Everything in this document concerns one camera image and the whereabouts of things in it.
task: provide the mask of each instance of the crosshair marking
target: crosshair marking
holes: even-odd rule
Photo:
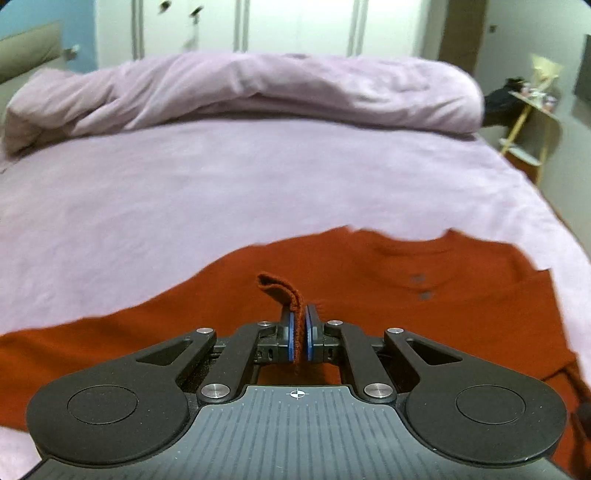
[[[298,390],[294,390],[293,392],[286,393],[286,395],[289,395],[292,398],[300,399],[300,398],[304,398],[304,395],[310,395],[310,394],[306,393],[306,392],[302,392],[302,390],[298,389]]]

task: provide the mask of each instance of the television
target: television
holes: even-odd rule
[[[574,94],[591,105],[591,35],[587,35],[579,77],[574,86]]]

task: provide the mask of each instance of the orange t-shirt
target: orange t-shirt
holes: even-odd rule
[[[550,275],[536,271],[515,247],[456,231],[406,242],[337,228],[242,248],[137,307],[1,336],[0,424],[25,429],[28,400],[62,375],[198,327],[227,336],[244,323],[277,320],[280,306],[261,292],[261,272],[293,287],[296,309],[316,304],[322,321],[355,323],[377,336],[388,327],[410,330],[546,381],[571,413],[587,395]],[[263,380],[285,384],[339,381],[330,366],[304,364],[298,378],[285,366],[262,371]],[[590,455],[580,427],[569,420],[555,462],[582,476]]]

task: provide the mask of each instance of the wooden table leg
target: wooden table leg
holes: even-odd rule
[[[540,186],[542,181],[542,176],[544,175],[544,166],[546,165],[546,159],[548,159],[548,148],[550,143],[550,118],[546,118],[544,124],[544,142],[542,144],[542,149],[540,150],[540,166],[538,167],[538,171],[535,177],[535,185],[537,187]]]
[[[507,153],[507,151],[513,146],[513,142],[517,138],[517,135],[519,135],[519,132],[521,131],[523,124],[527,120],[527,117],[530,114],[532,108],[533,107],[531,105],[527,104],[521,112],[521,115],[519,116],[519,118],[515,122],[515,125],[513,126],[513,130],[511,130],[511,133],[507,138],[507,143],[503,146],[503,148],[501,148],[501,155],[504,156]]]

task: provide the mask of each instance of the headboard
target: headboard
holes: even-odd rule
[[[0,125],[12,96],[42,67],[66,68],[59,22],[0,38]]]

